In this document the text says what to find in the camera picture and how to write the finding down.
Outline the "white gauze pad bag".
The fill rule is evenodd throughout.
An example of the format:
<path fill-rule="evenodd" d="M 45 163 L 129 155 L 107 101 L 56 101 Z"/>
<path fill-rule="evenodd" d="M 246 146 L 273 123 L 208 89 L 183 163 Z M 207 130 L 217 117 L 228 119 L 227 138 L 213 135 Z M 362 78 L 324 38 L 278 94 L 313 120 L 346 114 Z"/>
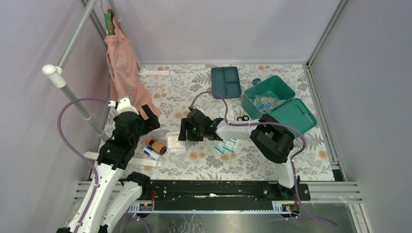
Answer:
<path fill-rule="evenodd" d="M 182 152 L 186 149 L 186 142 L 179 141 L 179 132 L 168 132 L 166 134 L 167 152 Z"/>

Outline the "brown orange-cap syrup bottle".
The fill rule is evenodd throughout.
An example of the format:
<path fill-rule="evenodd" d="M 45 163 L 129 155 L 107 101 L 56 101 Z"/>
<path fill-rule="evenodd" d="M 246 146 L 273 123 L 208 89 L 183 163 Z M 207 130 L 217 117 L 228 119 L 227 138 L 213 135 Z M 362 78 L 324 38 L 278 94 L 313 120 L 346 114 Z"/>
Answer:
<path fill-rule="evenodd" d="M 148 147 L 155 151 L 156 153 L 160 155 L 164 155 L 167 152 L 167 146 L 165 146 L 163 143 L 161 143 L 158 140 L 148 138 L 146 140 L 146 143 L 148 144 Z"/>

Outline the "yellow cotton ball bag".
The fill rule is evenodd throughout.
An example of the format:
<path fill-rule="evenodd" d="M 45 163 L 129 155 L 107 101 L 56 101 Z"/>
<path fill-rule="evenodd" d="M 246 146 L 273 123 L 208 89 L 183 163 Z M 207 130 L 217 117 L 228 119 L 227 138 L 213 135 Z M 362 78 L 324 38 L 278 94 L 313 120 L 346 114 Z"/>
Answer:
<path fill-rule="evenodd" d="M 260 104 L 267 103 L 271 98 L 271 96 L 263 96 L 263 95 L 255 95 L 254 105 L 258 107 Z"/>

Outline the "small blue white packet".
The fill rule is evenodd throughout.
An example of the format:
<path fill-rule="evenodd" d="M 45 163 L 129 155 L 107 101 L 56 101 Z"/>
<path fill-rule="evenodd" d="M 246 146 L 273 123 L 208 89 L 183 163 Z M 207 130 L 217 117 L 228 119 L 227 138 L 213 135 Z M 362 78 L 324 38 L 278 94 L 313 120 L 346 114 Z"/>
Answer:
<path fill-rule="evenodd" d="M 271 102 L 267 102 L 267 103 L 260 104 L 257 108 L 260 112 L 267 113 L 273 109 L 273 105 Z"/>

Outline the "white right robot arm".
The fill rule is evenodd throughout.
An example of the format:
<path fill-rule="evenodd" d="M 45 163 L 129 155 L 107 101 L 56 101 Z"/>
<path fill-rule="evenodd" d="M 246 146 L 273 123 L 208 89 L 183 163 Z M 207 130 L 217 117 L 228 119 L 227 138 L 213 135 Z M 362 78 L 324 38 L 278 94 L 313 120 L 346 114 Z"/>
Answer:
<path fill-rule="evenodd" d="M 181 120 L 178 141 L 203 141 L 205 138 L 209 141 L 251 141 L 275 165 L 278 178 L 274 194 L 283 200 L 300 202 L 300 178 L 293 161 L 298 153 L 291 154 L 295 133 L 299 131 L 268 114 L 258 120 L 233 121 L 226 117 L 211 119 L 194 108 Z"/>

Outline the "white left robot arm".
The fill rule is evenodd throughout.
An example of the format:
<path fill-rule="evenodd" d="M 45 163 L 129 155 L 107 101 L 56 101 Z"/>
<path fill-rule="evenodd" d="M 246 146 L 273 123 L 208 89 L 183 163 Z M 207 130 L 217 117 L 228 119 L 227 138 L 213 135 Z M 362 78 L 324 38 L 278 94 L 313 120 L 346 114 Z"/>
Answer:
<path fill-rule="evenodd" d="M 92 168 L 94 178 L 86 196 L 68 226 L 59 228 L 57 232 L 111 233 L 132 202 L 149 197 L 150 177 L 133 172 L 120 193 L 110 199 L 116 183 L 135 155 L 140 137 L 160 127 L 158 117 L 150 107 L 145 104 L 142 109 L 147 119 L 130 104 L 117 106 L 115 129 L 99 150 Z"/>

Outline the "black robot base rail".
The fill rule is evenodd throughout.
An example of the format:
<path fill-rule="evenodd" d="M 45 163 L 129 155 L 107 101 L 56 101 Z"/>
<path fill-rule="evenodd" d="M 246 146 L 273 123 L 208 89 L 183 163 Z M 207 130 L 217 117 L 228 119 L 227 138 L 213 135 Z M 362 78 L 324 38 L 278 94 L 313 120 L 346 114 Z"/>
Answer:
<path fill-rule="evenodd" d="M 269 211 L 279 201 L 297 207 L 311 199 L 307 184 L 285 188 L 268 181 L 154 180 L 139 201 L 156 211 Z"/>

